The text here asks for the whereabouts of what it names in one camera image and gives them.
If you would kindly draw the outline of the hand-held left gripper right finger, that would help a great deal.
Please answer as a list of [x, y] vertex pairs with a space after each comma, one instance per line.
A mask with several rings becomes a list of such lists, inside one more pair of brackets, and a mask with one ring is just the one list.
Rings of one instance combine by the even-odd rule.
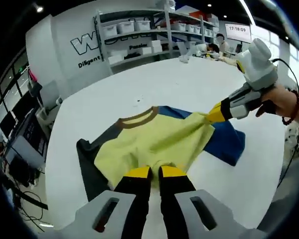
[[232, 211], [205, 190], [196, 190], [177, 167], [159, 168], [160, 209], [169, 239], [237, 239]]

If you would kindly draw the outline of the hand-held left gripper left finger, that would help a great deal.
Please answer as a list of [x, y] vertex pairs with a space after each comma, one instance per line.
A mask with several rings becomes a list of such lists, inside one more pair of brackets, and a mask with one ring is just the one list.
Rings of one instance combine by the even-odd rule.
[[140, 239], [149, 212], [152, 171], [132, 169], [113, 191], [106, 190], [80, 208], [75, 220], [54, 233], [56, 239]]

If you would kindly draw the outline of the person's right hand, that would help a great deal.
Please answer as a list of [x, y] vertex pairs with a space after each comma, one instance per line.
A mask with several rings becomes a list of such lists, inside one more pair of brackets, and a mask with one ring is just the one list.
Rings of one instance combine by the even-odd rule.
[[[284, 118], [295, 120], [299, 111], [299, 94], [295, 91], [289, 91], [282, 85], [276, 85], [273, 89], [266, 92], [261, 97], [262, 105], [259, 107], [256, 117], [264, 113], [276, 114]], [[272, 102], [273, 109], [268, 109], [265, 103]]]

